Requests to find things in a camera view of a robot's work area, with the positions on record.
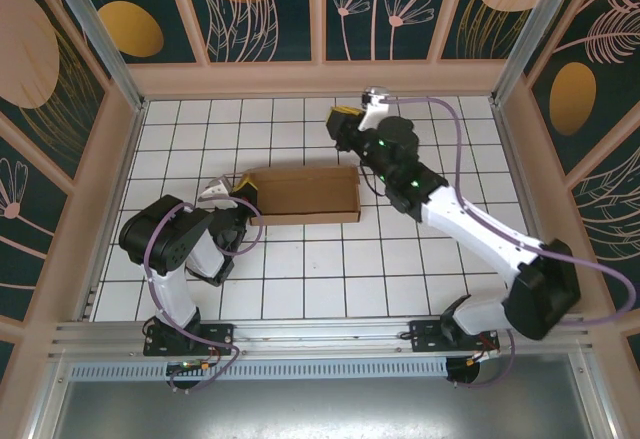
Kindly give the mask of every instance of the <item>enclosure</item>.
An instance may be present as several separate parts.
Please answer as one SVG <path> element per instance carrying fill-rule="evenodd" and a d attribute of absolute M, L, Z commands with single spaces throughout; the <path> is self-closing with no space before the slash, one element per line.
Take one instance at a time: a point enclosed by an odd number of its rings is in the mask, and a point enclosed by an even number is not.
<path fill-rule="evenodd" d="M 460 116 L 468 200 L 637 290 L 639 6 L 0 0 L 2 437 L 637 437 L 637 301 L 602 325 L 516 335 L 501 384 L 453 389 L 447 354 L 412 352 L 399 334 L 505 283 L 396 211 L 364 170 L 359 222 L 268 226 L 222 286 L 187 276 L 203 321 L 233 324 L 242 350 L 198 398 L 173 396 L 167 359 L 143 355 L 155 307 L 118 236 L 161 196 L 193 203 L 215 177 L 358 165 L 325 120 L 383 86 Z M 413 121 L 421 161 L 453 182 L 447 109 L 390 114 Z M 577 272 L 571 318 L 624 306 L 619 282 Z M 508 360 L 498 337 L 503 357 L 483 378 Z"/>

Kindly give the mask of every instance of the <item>cable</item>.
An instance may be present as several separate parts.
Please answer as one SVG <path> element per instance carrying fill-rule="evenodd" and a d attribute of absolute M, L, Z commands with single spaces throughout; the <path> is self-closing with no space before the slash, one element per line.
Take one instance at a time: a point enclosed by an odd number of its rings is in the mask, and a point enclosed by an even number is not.
<path fill-rule="evenodd" d="M 207 198 L 207 201 L 215 201 L 215 200 L 226 200 L 226 201 L 233 201 L 237 204 L 241 204 L 243 206 L 248 207 L 251 212 L 253 212 L 255 214 L 255 216 L 258 218 L 258 235 L 256 236 L 256 238 L 251 242 L 251 244 L 249 244 L 247 247 L 245 247 L 243 250 L 241 251 L 225 251 L 224 249 L 221 249 L 214 241 L 214 245 L 216 246 L 216 249 L 218 249 L 218 251 L 220 251 L 220 253 L 224 256 L 241 256 L 242 254 L 246 254 L 247 252 L 249 252 L 251 249 L 253 249 L 254 247 L 256 247 L 256 245 L 258 244 L 258 241 L 260 241 L 260 238 L 262 237 L 262 231 L 264 229 L 264 219 L 262 218 L 262 214 L 260 214 L 260 211 L 258 211 L 258 209 L 256 208 L 256 206 L 254 206 L 253 204 L 251 204 L 249 201 L 247 201 L 246 199 L 241 199 L 239 197 L 233 197 L 233 196 L 226 196 L 224 194 L 214 194 L 213 196 L 209 196 Z"/>
<path fill-rule="evenodd" d="M 484 382 L 481 382 L 479 384 L 465 384 L 465 383 L 459 382 L 459 383 L 456 383 L 456 385 L 460 385 L 467 389 L 484 389 L 486 387 L 495 386 L 496 384 L 502 382 L 509 375 L 509 373 L 511 372 L 511 369 L 513 368 L 513 363 L 516 360 L 516 341 L 513 338 L 513 333 L 511 332 L 510 329 L 507 329 L 506 332 L 507 332 L 507 336 L 509 336 L 509 346 L 511 347 L 511 354 L 509 354 L 509 362 L 507 362 L 506 367 L 502 371 L 500 371 L 496 376 Z"/>
<path fill-rule="evenodd" d="M 261 235 L 262 235 L 262 230 L 264 229 L 264 219 L 262 218 L 262 215 L 260 214 L 260 212 L 258 212 L 258 210 L 253 207 L 251 204 L 249 204 L 249 202 L 237 198 L 237 197 L 232 197 L 232 196 L 224 196 L 226 199 L 230 199 L 234 202 L 237 202 L 239 204 L 243 204 L 243 205 L 248 205 L 248 207 L 250 209 L 252 209 L 255 213 L 256 213 L 256 217 L 258 218 L 258 223 L 259 223 L 259 229 L 258 229 L 258 235 L 256 236 L 255 241 L 246 249 L 244 249 L 242 252 L 238 251 L 237 253 L 235 253 L 235 255 L 237 254 L 244 254 L 245 252 L 249 251 L 252 247 L 254 247 L 256 245 L 256 243 L 259 241 Z M 162 304 L 160 303 L 160 299 L 158 298 L 158 294 L 156 292 L 155 289 L 155 285 L 153 283 L 153 274 L 151 272 L 151 267 L 149 266 L 149 259 L 151 257 L 151 250 L 153 249 L 153 246 L 156 242 L 156 240 L 158 239 L 158 236 L 160 235 L 160 231 L 162 230 L 162 228 L 173 218 L 173 216 L 178 212 L 181 211 L 182 209 L 184 209 L 185 207 L 188 207 L 190 209 L 193 209 L 193 204 L 189 204 L 187 202 L 181 202 L 180 204 L 177 204 L 176 206 L 172 207 L 169 212 L 167 212 L 165 214 L 165 216 L 160 220 L 160 222 L 158 223 L 158 225 L 156 226 L 156 228 L 153 231 L 153 234 L 151 234 L 151 238 L 149 239 L 149 243 L 147 244 L 147 248 L 144 251 L 144 259 L 143 259 L 143 265 L 144 265 L 144 271 L 145 274 L 147 275 L 147 282 L 149 284 L 149 292 L 151 293 L 151 299 L 153 300 L 153 303 L 155 304 L 156 308 L 158 309 L 158 312 L 162 315 L 162 317 L 164 318 L 164 320 L 167 322 L 167 324 L 169 324 L 171 327 L 173 327 L 176 331 L 178 331 L 180 334 L 182 334 L 183 336 L 188 337 L 189 339 L 196 341 L 196 342 L 200 342 L 201 344 L 206 344 L 208 346 L 213 346 L 215 348 L 223 348 L 223 349 L 229 349 L 231 351 L 234 352 L 233 357 L 231 357 L 231 359 L 224 365 L 222 366 L 215 374 L 213 374 L 210 378 L 208 379 L 204 379 L 200 382 L 198 382 L 195 386 L 189 388 L 189 389 L 184 389 L 184 393 L 185 394 L 189 394 L 190 391 L 197 391 L 198 389 L 202 389 L 205 386 L 211 384 L 213 381 L 215 381 L 218 377 L 220 377 L 222 374 L 224 374 L 227 369 L 229 369 L 231 367 L 231 365 L 238 359 L 238 356 L 240 355 L 240 349 L 238 348 L 238 346 L 234 345 L 234 344 L 226 344 L 224 342 L 216 342 L 216 341 L 210 341 L 208 339 L 204 339 L 202 337 L 198 337 L 195 334 L 191 334 L 189 331 L 186 331 L 185 329 L 183 329 L 182 327 L 180 327 L 174 320 L 173 318 L 171 318 L 171 316 L 169 316 L 169 314 L 167 314 L 165 312 L 165 310 L 162 307 Z M 171 376 L 169 377 L 169 384 L 171 386 L 171 388 L 173 389 L 173 392 L 177 392 L 179 389 L 176 387 L 176 385 L 173 382 L 173 379 L 175 378 L 176 374 L 171 374 Z"/>
<path fill-rule="evenodd" d="M 495 350 L 499 350 L 495 344 L 493 344 L 491 341 L 489 341 L 486 337 L 484 337 L 484 334 L 480 333 L 478 334 L 478 337 L 480 338 L 480 340 L 482 341 L 482 344 L 485 345 L 485 347 L 488 347 L 489 349 L 493 349 Z"/>
<path fill-rule="evenodd" d="M 369 177 L 367 176 L 367 173 L 364 172 L 364 166 L 362 165 L 362 161 L 360 161 L 360 171 L 364 176 L 364 182 L 367 183 L 367 186 L 369 186 L 369 189 L 371 189 L 371 192 L 373 192 L 378 197 L 384 197 L 384 194 L 380 194 L 378 191 L 375 190 L 375 188 L 371 187 L 371 183 L 369 182 Z"/>
<path fill-rule="evenodd" d="M 623 314 L 629 312 L 635 302 L 636 302 L 636 289 L 633 285 L 633 283 L 622 273 L 616 271 L 615 269 L 612 269 L 608 266 L 605 266 L 603 264 L 599 264 L 597 262 L 591 262 L 591 261 L 587 261 L 585 259 L 580 259 L 577 257 L 573 257 L 573 256 L 567 256 L 565 254 L 558 254 L 557 252 L 552 252 L 552 251 L 546 251 L 544 249 L 540 249 L 538 247 L 533 247 L 533 246 L 529 246 L 528 244 L 524 244 L 520 241 L 518 241 L 517 239 L 514 239 L 513 237 L 511 237 L 509 234 L 501 231 L 500 229 L 498 229 L 497 227 L 495 227 L 493 224 L 490 224 L 489 222 L 485 221 L 482 217 L 478 216 L 472 209 L 470 209 L 467 204 L 466 201 L 464 200 L 464 198 L 462 197 L 462 192 L 460 190 L 460 178 L 461 178 L 461 174 L 460 174 L 460 166 L 461 166 L 461 162 L 462 162 L 462 127 L 461 127 L 461 119 L 458 117 L 458 114 L 456 113 L 456 111 L 453 109 L 453 107 L 451 107 L 451 105 L 449 103 L 447 103 L 446 101 L 443 101 L 442 99 L 438 99 L 435 97 L 413 97 L 413 98 L 407 98 L 407 99 L 386 99 L 381 101 L 385 104 L 410 104 L 410 103 L 421 103 L 421 102 L 431 102 L 434 104 L 439 104 L 440 106 L 444 107 L 449 114 L 451 114 L 451 117 L 454 120 L 454 123 L 456 125 L 456 136 L 457 136 L 457 140 L 456 140 L 456 173 L 455 173 L 455 185 L 454 185 L 454 190 L 455 190 L 455 194 L 456 194 L 456 199 L 458 200 L 458 204 L 460 205 L 460 207 L 467 213 L 469 214 L 469 216 L 471 216 L 476 222 L 478 222 L 480 225 L 484 226 L 487 230 L 489 230 L 490 232 L 493 232 L 496 236 L 500 237 L 501 239 L 504 239 L 505 241 L 513 244 L 514 246 L 520 247 L 521 249 L 524 249 L 526 251 L 529 252 L 533 252 L 535 254 L 538 254 L 540 256 L 544 256 L 544 257 L 548 257 L 550 259 L 555 259 L 558 261 L 563 261 L 563 262 L 569 262 L 571 264 L 575 264 L 578 266 L 585 266 L 585 267 L 590 267 L 592 269 L 595 269 L 597 271 L 600 271 L 604 274 L 608 274 L 609 276 L 613 277 L 614 279 L 617 279 L 618 281 L 620 281 L 622 284 L 624 284 L 624 286 L 627 288 L 627 292 L 628 292 L 628 297 L 627 297 L 627 301 L 622 305 L 622 307 L 620 309 L 618 309 L 615 313 L 609 315 L 609 316 L 605 316 L 605 317 L 600 317 L 597 319 L 590 319 L 590 320 L 586 320 L 586 321 L 562 321 L 561 324 L 564 326 L 577 326 L 577 327 L 584 327 L 584 326 L 597 326 L 600 324 L 606 324 L 608 322 L 612 322 L 615 321 L 616 319 L 618 319 L 619 317 L 621 317 Z"/>

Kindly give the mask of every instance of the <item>dark green wallpaper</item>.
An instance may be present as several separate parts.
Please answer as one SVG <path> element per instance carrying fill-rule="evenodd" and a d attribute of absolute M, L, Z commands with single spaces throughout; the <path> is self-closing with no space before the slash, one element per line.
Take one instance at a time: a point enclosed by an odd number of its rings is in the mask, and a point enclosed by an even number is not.
<path fill-rule="evenodd" d="M 537 0 L 459 0 L 443 59 L 505 59 Z"/>
<path fill-rule="evenodd" d="M 0 315 L 22 321 L 67 196 L 0 138 Z"/>
<path fill-rule="evenodd" d="M 211 62 L 311 60 L 309 0 L 192 0 Z"/>
<path fill-rule="evenodd" d="M 533 85 L 565 172 L 640 101 L 640 0 L 586 0 Z"/>
<path fill-rule="evenodd" d="M 104 90 L 44 0 L 0 3 L 0 112 L 74 177 Z"/>
<path fill-rule="evenodd" d="M 326 0 L 327 60 L 426 59 L 442 0 L 374 2 Z"/>
<path fill-rule="evenodd" d="M 627 341 L 629 342 L 631 354 L 633 354 L 633 358 L 636 360 L 636 366 L 638 366 L 638 370 L 640 370 L 640 334 L 633 334 L 627 337 Z"/>
<path fill-rule="evenodd" d="M 0 341 L 0 384 L 2 384 L 2 378 L 9 366 L 9 360 L 11 359 L 11 353 L 15 346 L 6 341 Z"/>
<path fill-rule="evenodd" d="M 89 46 L 89 48 L 91 49 L 91 52 L 93 53 L 93 57 L 96 58 L 96 60 L 98 61 L 98 63 L 100 64 L 100 67 L 102 68 L 102 70 L 104 71 L 104 73 L 106 74 L 106 76 L 111 79 L 111 73 L 109 72 L 109 70 L 107 69 L 107 67 L 104 65 L 104 62 L 102 62 L 102 59 L 100 58 L 100 55 L 98 54 L 98 52 L 95 50 L 95 48 L 93 47 L 93 44 L 91 43 L 91 41 L 89 41 L 89 39 L 84 35 L 84 32 L 82 30 L 82 26 L 80 26 L 80 23 L 78 22 L 78 20 L 76 19 L 76 16 L 73 14 L 73 12 L 71 12 L 71 9 L 69 8 L 69 6 L 67 5 L 67 1 L 65 0 L 58 0 L 61 4 L 62 7 L 64 7 L 64 10 L 67 11 L 67 15 L 69 16 L 69 18 L 71 18 L 71 20 L 73 21 L 73 23 L 76 26 L 76 29 L 78 29 L 78 31 L 80 31 L 80 33 L 82 33 L 86 44 Z"/>
<path fill-rule="evenodd" d="M 195 62 L 175 0 L 91 2 L 128 64 Z"/>
<path fill-rule="evenodd" d="M 554 31 L 556 29 L 556 27 L 558 27 L 558 23 L 560 22 L 560 19 L 562 19 L 562 16 L 564 15 L 565 11 L 567 10 L 567 7 L 569 7 L 569 4 L 571 4 L 571 1 L 572 0 L 564 0 L 564 1 L 562 1 L 562 5 L 558 9 L 558 12 L 556 13 L 555 18 L 553 19 L 553 21 L 551 21 L 551 24 L 547 28 L 547 31 L 545 32 L 545 35 L 540 40 L 540 43 L 538 44 L 538 47 L 536 47 L 536 49 L 533 51 L 533 54 L 531 54 L 531 58 L 529 59 L 529 62 L 527 62 L 527 65 L 524 67 L 524 73 L 526 75 L 529 75 L 529 72 L 531 72 L 531 69 L 535 65 L 535 63 L 538 60 L 538 58 L 540 57 L 540 54 L 542 53 L 542 50 L 546 47 L 547 40 L 549 39 L 549 36 L 551 35 L 551 32 Z"/>
<path fill-rule="evenodd" d="M 573 197 L 598 261 L 635 284 L 640 307 L 640 129 L 573 189 Z M 626 288 L 605 280 L 614 304 L 622 306 Z"/>

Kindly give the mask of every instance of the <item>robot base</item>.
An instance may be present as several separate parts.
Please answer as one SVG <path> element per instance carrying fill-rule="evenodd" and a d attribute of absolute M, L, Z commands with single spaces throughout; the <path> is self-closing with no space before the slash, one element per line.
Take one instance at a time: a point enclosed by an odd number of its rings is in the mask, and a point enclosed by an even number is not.
<path fill-rule="evenodd" d="M 413 352 L 460 352 L 468 351 L 474 354 L 478 350 L 485 348 L 479 336 L 464 335 L 458 338 L 457 344 L 452 344 L 442 334 L 441 321 L 439 319 L 429 321 L 411 321 L 409 323 L 409 337 Z M 484 336 L 485 340 L 493 344 L 494 348 L 500 349 L 500 342 L 495 332 L 488 332 Z"/>
<path fill-rule="evenodd" d="M 213 342 L 233 344 L 233 324 L 201 324 L 200 316 L 194 318 L 185 329 L 192 334 Z M 192 341 L 156 317 L 144 330 L 144 356 L 210 356 L 209 346 Z M 217 348 L 221 356 L 231 355 L 231 350 Z"/>

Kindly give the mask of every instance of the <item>metal frame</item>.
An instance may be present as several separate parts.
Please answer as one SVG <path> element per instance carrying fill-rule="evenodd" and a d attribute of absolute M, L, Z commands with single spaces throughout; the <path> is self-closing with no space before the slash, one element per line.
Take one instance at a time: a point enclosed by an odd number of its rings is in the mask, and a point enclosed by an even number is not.
<path fill-rule="evenodd" d="M 515 153 L 513 147 L 514 140 L 511 129 L 509 128 L 509 123 L 505 120 L 502 107 L 493 101 L 490 102 L 493 117 L 496 121 L 496 128 L 498 129 L 498 135 L 500 136 L 500 142 L 502 143 L 504 155 L 507 160 L 507 165 L 511 171 L 511 176 L 513 177 L 513 185 L 516 189 L 516 195 L 518 196 L 518 202 L 520 203 L 524 223 L 529 230 L 529 235 L 533 237 L 540 237 L 540 231 L 542 231 L 540 217 L 536 213 L 531 188 L 525 180 L 526 176 L 524 174 L 524 166 L 522 165 L 522 161 L 518 154 Z"/>
<path fill-rule="evenodd" d="M 496 105 L 502 104 L 520 79 L 527 62 L 553 22 L 564 0 L 539 0 L 518 36 L 498 82 L 493 88 Z"/>
<path fill-rule="evenodd" d="M 621 427 L 593 352 L 576 351 L 569 361 L 593 437 L 620 439 Z"/>
<path fill-rule="evenodd" d="M 101 237 L 102 240 L 96 243 L 93 253 L 91 254 L 89 266 L 87 267 L 87 274 L 84 277 L 81 288 L 85 293 L 82 294 L 81 300 L 76 304 L 73 317 L 83 317 L 87 298 L 91 294 L 91 288 L 97 285 L 100 278 L 100 275 L 96 275 L 95 272 L 102 271 L 107 260 L 107 252 L 109 250 L 110 242 L 109 238 L 113 234 L 113 229 L 116 226 L 116 221 L 118 220 L 120 200 L 123 197 L 127 186 L 128 173 L 131 169 L 133 158 L 135 157 L 136 146 L 147 114 L 148 105 L 149 103 L 145 101 L 137 111 L 134 111 L 133 121 L 129 128 L 129 139 L 127 140 L 127 144 L 120 160 L 120 166 L 116 173 L 116 182 L 111 191 L 107 213 L 103 217 L 102 224 L 98 230 L 98 237 Z"/>
<path fill-rule="evenodd" d="M 238 321 L 235 343 L 242 351 L 239 364 L 264 367 L 270 364 L 381 362 L 403 364 L 407 361 L 437 361 L 454 353 L 413 353 L 408 341 L 398 334 L 408 329 L 416 318 Z M 508 344 L 501 334 L 502 344 Z M 152 366 L 164 365 L 171 359 L 142 355 L 143 339 L 140 324 L 127 323 L 61 323 L 49 356 L 41 399 L 32 416 L 25 439 L 51 437 L 62 412 L 65 393 L 74 366 Z M 581 398 L 594 437 L 617 439 L 615 417 L 611 405 L 598 384 L 599 372 L 591 362 L 590 338 L 581 328 L 556 328 L 544 342 L 531 341 L 516 335 L 516 354 L 568 355 L 574 371 L 577 392 Z M 121 380 L 136 380 L 135 377 Z"/>
<path fill-rule="evenodd" d="M 98 12 L 90 0 L 65 0 L 75 19 L 80 23 L 91 44 L 120 87 L 125 98 L 137 111 L 142 106 L 141 94 L 129 69 L 105 29 Z"/>

